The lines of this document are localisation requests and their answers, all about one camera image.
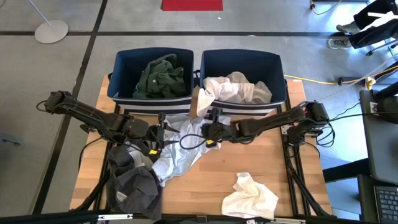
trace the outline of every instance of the green clothing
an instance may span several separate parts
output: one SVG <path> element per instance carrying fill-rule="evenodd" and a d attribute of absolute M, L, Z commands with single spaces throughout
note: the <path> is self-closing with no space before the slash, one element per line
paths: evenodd
<path fill-rule="evenodd" d="M 182 79 L 184 69 L 177 65 L 175 54 L 165 55 L 148 63 L 142 72 L 133 98 L 175 98 L 185 96 Z"/>

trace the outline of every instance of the wooden tabletop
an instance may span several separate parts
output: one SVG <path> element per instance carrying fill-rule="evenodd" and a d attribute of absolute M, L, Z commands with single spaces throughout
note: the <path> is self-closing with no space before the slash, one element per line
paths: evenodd
<path fill-rule="evenodd" d="M 106 96 L 108 83 L 107 77 L 104 77 L 96 108 L 112 113 L 115 103 Z M 292 107 L 305 100 L 300 80 L 288 80 L 287 84 Z M 196 104 L 196 100 L 194 97 L 192 105 Z M 157 122 L 157 116 L 135 117 L 150 124 Z M 97 133 L 90 133 L 87 142 L 98 137 Z M 306 141 L 315 144 L 313 139 L 308 138 Z M 70 208 L 79 206 L 98 183 L 105 147 L 106 142 L 100 140 L 86 148 Z M 322 208 L 331 213 L 318 152 L 311 146 L 303 145 L 300 147 L 300 155 L 306 186 Z M 264 184 L 279 197 L 276 217 L 293 216 L 279 128 L 264 131 L 249 145 L 223 142 L 220 150 L 204 154 L 186 174 L 168 180 L 163 193 L 162 213 L 221 215 L 223 199 L 234 192 L 237 172 L 249 172 L 256 182 Z M 296 195 L 299 213 L 303 213 L 301 194 L 297 186 Z"/>

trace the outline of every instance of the white stripe on bin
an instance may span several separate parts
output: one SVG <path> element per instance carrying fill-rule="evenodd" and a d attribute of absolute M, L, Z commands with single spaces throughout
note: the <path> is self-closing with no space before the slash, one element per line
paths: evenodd
<path fill-rule="evenodd" d="M 283 102 L 278 102 L 278 103 L 269 103 L 269 104 L 263 104 L 263 105 L 252 105 L 252 104 L 239 104 L 239 103 L 227 103 L 224 101 L 218 101 L 215 100 L 215 103 L 219 103 L 219 104 L 224 104 L 224 105 L 231 105 L 231 106 L 258 106 L 258 107 L 262 107 L 262 106 L 274 106 L 274 105 L 281 105 Z"/>
<path fill-rule="evenodd" d="M 134 112 L 134 111 L 132 111 L 132 112 L 129 112 L 129 114 L 134 114 L 134 115 L 158 115 L 159 113 L 136 113 L 136 112 Z M 187 113 L 172 113 L 172 114 L 167 114 L 167 116 L 169 116 L 169 115 L 187 115 L 187 114 L 189 114 L 189 112 L 187 112 Z"/>
<path fill-rule="evenodd" d="M 211 109 L 213 109 L 213 107 L 211 106 L 210 109 L 208 109 L 208 113 L 211 113 Z M 264 109 L 264 110 L 234 110 L 234 109 L 226 109 L 223 108 L 223 112 L 224 113 L 241 113 L 241 114 L 264 114 L 264 113 L 270 113 L 271 111 L 273 111 L 274 109 Z"/>
<path fill-rule="evenodd" d="M 191 105 L 178 106 L 137 106 L 137 105 L 120 105 L 126 110 L 149 110 L 149 111 L 168 111 L 168 110 L 189 110 Z"/>
<path fill-rule="evenodd" d="M 156 102 L 176 102 L 176 101 L 183 101 L 183 100 L 189 100 L 192 98 L 192 96 L 187 96 L 187 97 L 181 97 L 181 98 L 174 98 L 174 99 L 159 99 L 159 100 L 152 100 L 152 99 L 130 99 L 130 98 L 113 98 L 110 97 L 112 100 L 114 101 L 130 101 L 130 102 L 142 102 L 142 101 L 146 101 L 146 102 L 151 102 L 151 103 L 156 103 Z"/>

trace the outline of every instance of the computer keyboard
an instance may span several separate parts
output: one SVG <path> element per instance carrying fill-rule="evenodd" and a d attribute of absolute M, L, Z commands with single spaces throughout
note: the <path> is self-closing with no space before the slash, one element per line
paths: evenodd
<path fill-rule="evenodd" d="M 398 224 L 398 188 L 375 186 L 374 189 L 379 222 Z"/>

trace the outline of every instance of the bin handle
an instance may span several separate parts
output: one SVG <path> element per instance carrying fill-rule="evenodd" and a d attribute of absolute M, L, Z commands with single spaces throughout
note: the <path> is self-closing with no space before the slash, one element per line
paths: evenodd
<path fill-rule="evenodd" d="M 198 76 L 198 73 L 200 73 L 200 70 L 195 70 L 193 71 L 193 86 L 199 86 L 200 87 L 200 78 Z"/>
<path fill-rule="evenodd" d="M 199 78 L 198 73 L 200 73 L 200 69 L 193 71 L 194 78 Z"/>

